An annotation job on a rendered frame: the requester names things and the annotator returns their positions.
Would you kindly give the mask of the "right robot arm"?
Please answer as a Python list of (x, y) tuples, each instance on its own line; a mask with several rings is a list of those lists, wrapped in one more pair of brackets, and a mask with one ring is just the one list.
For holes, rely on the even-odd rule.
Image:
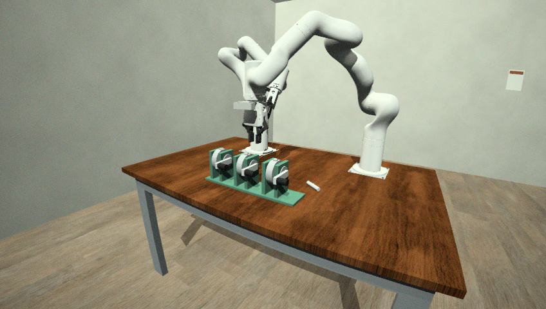
[[(242, 54), (241, 54), (242, 53)], [(243, 87), (243, 97), (245, 99), (245, 59), (247, 54), (254, 61), (264, 61), (268, 56), (262, 48), (250, 37), (244, 36), (238, 41), (238, 49), (234, 48), (222, 48), (218, 52), (218, 58), (220, 62), (232, 70), (236, 76), (239, 78), (242, 87)], [(282, 93), (286, 89), (289, 69), (286, 67), (282, 74), (280, 74), (269, 87), (265, 88), (266, 99), (269, 94), (270, 88), (276, 88)], [(267, 154), (273, 152), (273, 148), (268, 147), (268, 129), (264, 130), (261, 134), (261, 143), (256, 144), (256, 127), (253, 129), (254, 132), (254, 141), (250, 143), (250, 147), (245, 149), (246, 152), (252, 154)]]

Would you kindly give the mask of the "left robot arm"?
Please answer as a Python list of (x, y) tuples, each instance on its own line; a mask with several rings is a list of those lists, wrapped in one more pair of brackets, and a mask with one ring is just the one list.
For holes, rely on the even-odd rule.
[(264, 61), (245, 62), (247, 102), (233, 102), (234, 109), (256, 109), (253, 102), (266, 99), (265, 88), (284, 71), (289, 59), (314, 35), (325, 37), (327, 52), (352, 77), (360, 109), (376, 116), (371, 124), (364, 127), (360, 163), (353, 165), (353, 170), (368, 176), (383, 176), (387, 173), (381, 167), (386, 130), (399, 113), (399, 101), (393, 95), (374, 92), (373, 73), (368, 63), (352, 50), (362, 42), (362, 31), (350, 21), (330, 17), (319, 11), (305, 14), (273, 45)]

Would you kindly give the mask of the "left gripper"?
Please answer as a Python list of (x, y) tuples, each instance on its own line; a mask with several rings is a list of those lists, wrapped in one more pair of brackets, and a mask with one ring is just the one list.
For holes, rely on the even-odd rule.
[(255, 110), (243, 110), (243, 123), (247, 133), (249, 134), (249, 142), (254, 141), (253, 129), (256, 127), (256, 144), (261, 143), (261, 134), (268, 129), (268, 114), (266, 102), (255, 103)]

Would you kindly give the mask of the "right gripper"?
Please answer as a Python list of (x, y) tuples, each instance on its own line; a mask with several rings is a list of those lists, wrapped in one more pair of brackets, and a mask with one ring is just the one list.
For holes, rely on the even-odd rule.
[(270, 114), (271, 114), (272, 109), (275, 108), (275, 105), (276, 105), (276, 102), (277, 102), (277, 99), (278, 99), (278, 95), (281, 94), (280, 90), (278, 90), (276, 88), (270, 88), (269, 91), (270, 92), (268, 94), (267, 101), (266, 101), (268, 119), (270, 118)]

